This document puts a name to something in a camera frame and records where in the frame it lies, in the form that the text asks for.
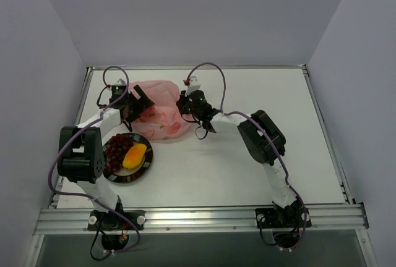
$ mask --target white table surface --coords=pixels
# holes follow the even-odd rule
[[[171,80],[184,89],[188,70],[129,70],[130,81]],[[81,122],[97,112],[96,100],[103,88],[103,71],[95,71]],[[197,70],[207,101],[219,108],[223,85],[215,69]],[[286,166],[290,181],[306,204],[344,203],[324,136],[301,69],[225,70],[226,112],[246,113],[263,109],[286,137]],[[123,78],[109,71],[109,83]],[[105,91],[102,101],[110,97]],[[240,136],[212,134],[198,140],[191,127],[176,140],[151,142],[153,163],[145,175],[130,184],[113,184],[124,207],[269,205],[271,190],[261,164],[249,155]],[[105,143],[125,126],[114,128]],[[64,179],[63,192],[82,192]],[[82,197],[60,196],[58,208],[91,208]]]

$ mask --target metal frame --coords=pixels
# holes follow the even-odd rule
[[[166,70],[166,69],[191,69],[192,66],[122,66],[126,70]],[[90,67],[85,76],[80,103],[75,117],[78,124],[84,109],[92,74],[96,70],[104,70],[106,67]],[[297,69],[302,70],[309,93],[322,127],[322,131],[330,152],[330,157],[340,186],[345,192],[346,203],[344,205],[309,205],[312,227],[307,231],[323,230],[356,230],[356,236],[366,260],[367,266],[377,266],[374,251],[369,241],[367,228],[368,220],[364,205],[353,204],[353,197],[348,186],[347,178],[343,171],[340,160],[337,158],[334,146],[329,137],[321,110],[315,99],[309,74],[305,65],[300,66],[222,66],[223,69]],[[41,244],[45,235],[65,234],[93,234],[87,231],[87,220],[91,209],[56,209],[58,196],[53,197],[49,209],[42,210],[37,221],[33,235],[32,245],[29,249],[25,266],[35,266],[40,253]],[[146,211],[144,234],[161,233],[194,233],[194,232],[256,232],[256,208],[269,206],[232,206],[211,208],[139,208]]]
[[[210,208],[139,208],[145,211],[146,222],[142,234],[195,232],[257,232],[256,208],[271,206],[232,206]],[[93,234],[87,231],[92,209],[42,210],[35,234]],[[137,210],[125,208],[124,211]],[[368,220],[363,205],[311,205],[312,227],[318,230],[367,229]]]

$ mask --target glass panel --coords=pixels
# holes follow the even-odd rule
[[[266,246],[259,233],[143,234],[134,251],[101,263],[90,257],[92,240],[47,235],[37,266],[366,266],[355,231],[308,232],[292,253]]]

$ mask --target mango slice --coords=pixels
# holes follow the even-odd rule
[[[135,169],[142,162],[146,149],[147,147],[142,143],[131,147],[125,155],[123,161],[124,168],[128,170]]]

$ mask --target metal bracket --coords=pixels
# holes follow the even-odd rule
[[[90,217],[88,219],[88,226],[87,226],[88,231],[94,231],[94,232],[97,231],[98,229],[97,221],[99,221],[102,214],[107,214],[107,213],[99,212],[96,210],[91,211]],[[144,229],[145,212],[143,210],[135,210],[127,213],[123,212],[123,216],[125,216],[128,220],[130,220],[138,230]],[[120,220],[119,218],[117,218],[116,220],[112,219],[107,222],[104,220],[100,228],[103,231],[134,230],[130,225],[125,225],[124,222],[120,223],[119,220]]]

